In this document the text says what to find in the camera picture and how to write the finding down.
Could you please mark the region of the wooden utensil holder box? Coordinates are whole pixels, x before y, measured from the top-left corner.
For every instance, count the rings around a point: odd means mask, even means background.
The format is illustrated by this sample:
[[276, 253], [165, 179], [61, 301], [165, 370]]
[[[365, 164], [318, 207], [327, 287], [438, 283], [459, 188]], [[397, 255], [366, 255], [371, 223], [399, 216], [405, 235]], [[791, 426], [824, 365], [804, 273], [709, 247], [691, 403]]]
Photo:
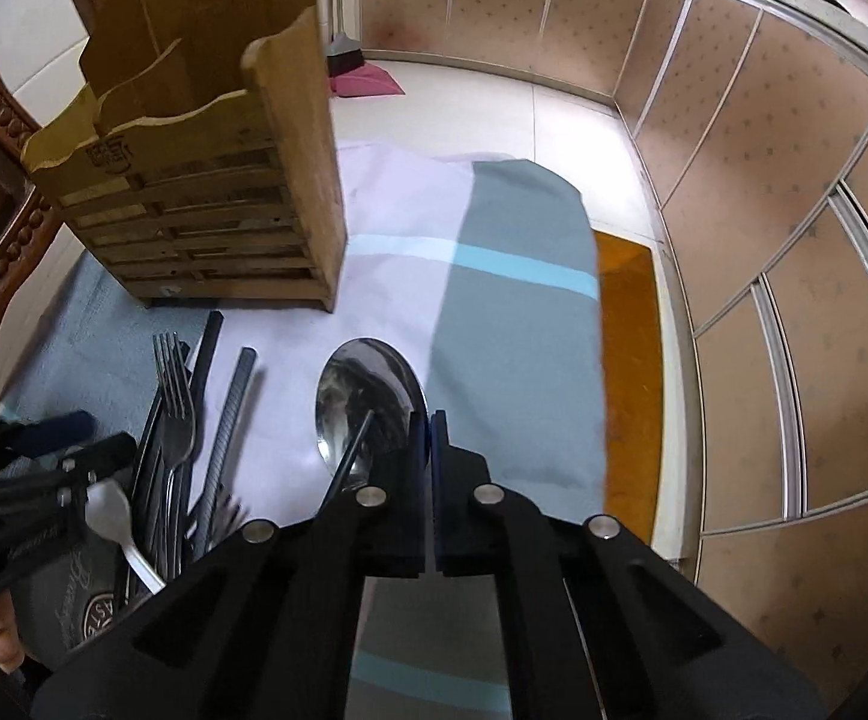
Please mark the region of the wooden utensil holder box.
[[35, 187], [133, 298], [331, 309], [345, 258], [317, 0], [103, 0]]

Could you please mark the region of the grey white striped tablecloth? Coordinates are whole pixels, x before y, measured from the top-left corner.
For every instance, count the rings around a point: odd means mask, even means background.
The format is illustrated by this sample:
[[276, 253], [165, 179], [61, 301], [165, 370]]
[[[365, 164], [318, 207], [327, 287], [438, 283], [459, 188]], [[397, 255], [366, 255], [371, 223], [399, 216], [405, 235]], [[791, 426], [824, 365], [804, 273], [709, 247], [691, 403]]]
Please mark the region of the grey white striped tablecloth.
[[[335, 463], [318, 439], [325, 362], [378, 338], [413, 367], [429, 411], [484, 455], [499, 484], [580, 522], [605, 499], [605, 392], [597, 252], [579, 192], [532, 161], [426, 158], [388, 145], [338, 149], [348, 249], [333, 314], [226, 304], [205, 395], [203, 484], [240, 349], [252, 383], [226, 486], [244, 520], [306, 520]], [[196, 348], [208, 309], [144, 307], [91, 254], [41, 317], [4, 397], [11, 418], [91, 411], [98, 435], [143, 429], [154, 395], [152, 335]], [[89, 533], [14, 589], [20, 635], [56, 668], [113, 617], [115, 544]], [[493, 582], [369, 580], [349, 718], [510, 718]]]

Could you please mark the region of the black chopstick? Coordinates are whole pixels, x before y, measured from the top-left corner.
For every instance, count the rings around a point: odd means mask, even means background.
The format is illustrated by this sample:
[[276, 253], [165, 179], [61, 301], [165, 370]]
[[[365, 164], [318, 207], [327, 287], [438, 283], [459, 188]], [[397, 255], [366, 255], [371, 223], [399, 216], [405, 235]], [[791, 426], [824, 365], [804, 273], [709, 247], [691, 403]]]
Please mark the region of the black chopstick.
[[203, 426], [205, 426], [205, 390], [208, 382], [209, 369], [211, 369], [217, 340], [221, 335], [222, 316], [221, 310], [211, 310], [206, 320], [205, 332], [201, 335], [198, 346], [198, 355], [194, 360], [193, 374], [191, 374], [190, 395], [193, 405], [193, 433], [185, 447], [182, 461], [173, 472], [172, 483], [172, 536], [175, 543], [180, 544], [185, 535], [185, 518], [187, 518], [188, 501], [190, 500], [191, 470], [196, 454], [203, 442]]

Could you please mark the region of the dark textured chopstick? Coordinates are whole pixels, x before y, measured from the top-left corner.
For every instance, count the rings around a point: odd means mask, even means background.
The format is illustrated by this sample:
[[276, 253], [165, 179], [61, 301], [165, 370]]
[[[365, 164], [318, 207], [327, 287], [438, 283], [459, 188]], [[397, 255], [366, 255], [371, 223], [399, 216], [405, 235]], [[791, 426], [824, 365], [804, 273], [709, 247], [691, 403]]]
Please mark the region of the dark textured chopstick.
[[203, 483], [201, 496], [199, 496], [198, 522], [196, 522], [193, 544], [191, 545], [191, 559], [193, 561], [201, 559], [208, 551], [209, 543], [211, 543], [212, 521], [214, 520], [214, 512], [216, 512], [217, 499], [219, 499], [219, 488], [221, 488], [235, 426], [237, 426], [242, 403], [244, 403], [245, 394], [249, 388], [255, 361], [255, 349], [250, 348], [250, 346], [242, 346], [237, 364], [235, 364], [234, 375], [231, 383], [229, 383], [226, 401], [224, 401], [221, 415], [219, 415], [208, 468], [206, 468], [205, 483]]

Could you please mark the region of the broom with pink dustpan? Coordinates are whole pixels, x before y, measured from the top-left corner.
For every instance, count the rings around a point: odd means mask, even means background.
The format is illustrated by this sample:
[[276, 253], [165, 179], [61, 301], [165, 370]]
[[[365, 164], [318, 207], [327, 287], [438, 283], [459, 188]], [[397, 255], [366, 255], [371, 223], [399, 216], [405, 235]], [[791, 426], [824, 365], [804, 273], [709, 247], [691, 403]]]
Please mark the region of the broom with pink dustpan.
[[346, 34], [345, 0], [328, 0], [328, 83], [341, 99], [402, 96], [403, 88], [388, 71], [370, 64], [361, 43]]

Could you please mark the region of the large steel spoon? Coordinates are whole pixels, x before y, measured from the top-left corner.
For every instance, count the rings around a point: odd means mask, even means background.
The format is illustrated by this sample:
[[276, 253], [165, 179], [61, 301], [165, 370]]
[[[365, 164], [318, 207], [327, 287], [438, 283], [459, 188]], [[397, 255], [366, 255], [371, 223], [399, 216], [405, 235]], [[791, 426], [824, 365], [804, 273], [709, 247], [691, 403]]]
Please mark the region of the large steel spoon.
[[420, 381], [395, 346], [369, 337], [338, 346], [315, 395], [317, 449], [331, 484], [340, 491], [366, 484], [374, 460], [403, 449], [409, 420], [424, 411]]

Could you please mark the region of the kitchen cabinet row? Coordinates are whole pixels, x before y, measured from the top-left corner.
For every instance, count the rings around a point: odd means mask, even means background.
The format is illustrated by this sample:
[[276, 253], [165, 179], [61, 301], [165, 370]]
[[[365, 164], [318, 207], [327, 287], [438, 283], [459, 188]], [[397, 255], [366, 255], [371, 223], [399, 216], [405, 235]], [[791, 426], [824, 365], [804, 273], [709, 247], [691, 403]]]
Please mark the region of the kitchen cabinet row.
[[364, 44], [606, 99], [688, 335], [693, 572], [830, 706], [868, 683], [868, 29], [818, 0], [359, 0]]

